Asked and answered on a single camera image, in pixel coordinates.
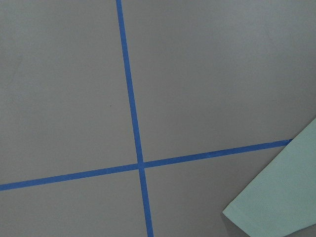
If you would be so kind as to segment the olive green long-sleeve shirt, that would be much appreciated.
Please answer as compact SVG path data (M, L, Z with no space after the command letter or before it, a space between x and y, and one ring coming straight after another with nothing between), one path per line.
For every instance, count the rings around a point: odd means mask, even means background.
M304 128L223 210L251 237L284 237L316 223L316 122Z

